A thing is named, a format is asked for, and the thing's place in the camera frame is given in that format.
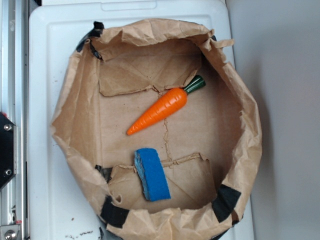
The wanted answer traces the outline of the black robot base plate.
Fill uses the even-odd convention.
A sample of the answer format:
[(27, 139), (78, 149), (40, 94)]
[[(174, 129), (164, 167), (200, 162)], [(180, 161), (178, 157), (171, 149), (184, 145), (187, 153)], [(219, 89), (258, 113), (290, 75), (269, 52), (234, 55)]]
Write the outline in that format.
[(16, 175), (16, 125), (0, 113), (0, 190)]

